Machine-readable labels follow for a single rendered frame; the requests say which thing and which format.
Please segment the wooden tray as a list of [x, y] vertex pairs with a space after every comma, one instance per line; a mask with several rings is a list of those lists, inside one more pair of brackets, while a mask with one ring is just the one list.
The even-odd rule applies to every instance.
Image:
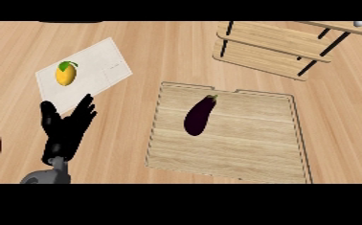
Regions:
[[[183, 118], [216, 96], [204, 132], [192, 136]], [[313, 175], [294, 97], [288, 94], [163, 82], [146, 166], [261, 183], [310, 183]]]

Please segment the wooden tiered shelf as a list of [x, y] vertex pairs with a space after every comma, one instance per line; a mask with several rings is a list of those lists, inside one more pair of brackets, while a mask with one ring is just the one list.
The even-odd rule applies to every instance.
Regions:
[[256, 21], [220, 21], [214, 59], [282, 77], [306, 80], [318, 62], [332, 61], [331, 51], [350, 34], [362, 35], [353, 21], [303, 21], [322, 28], [309, 34]]

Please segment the dark purple eggplant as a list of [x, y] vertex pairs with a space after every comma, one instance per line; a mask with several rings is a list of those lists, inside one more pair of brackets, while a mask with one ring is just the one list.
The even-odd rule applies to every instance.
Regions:
[[194, 105], [183, 119], [183, 129], [189, 135], [198, 136], [205, 129], [208, 117], [216, 106], [217, 96], [208, 95]]

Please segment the yellow mango with green leaf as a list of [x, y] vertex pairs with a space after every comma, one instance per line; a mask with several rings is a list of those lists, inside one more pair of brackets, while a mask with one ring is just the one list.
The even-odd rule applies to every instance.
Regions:
[[62, 61], [56, 67], [55, 79], [62, 86], [68, 86], [77, 76], [78, 64], [72, 61]]

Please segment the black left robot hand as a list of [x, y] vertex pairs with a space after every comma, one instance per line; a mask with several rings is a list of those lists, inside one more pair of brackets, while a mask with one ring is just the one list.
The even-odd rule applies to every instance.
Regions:
[[97, 112], [90, 95], [83, 97], [72, 114], [65, 118], [61, 118], [50, 101], [43, 101], [40, 108], [41, 126], [49, 136], [41, 160], [46, 165], [50, 165], [49, 160], [55, 157], [62, 157], [65, 161], [74, 158], [83, 134]]

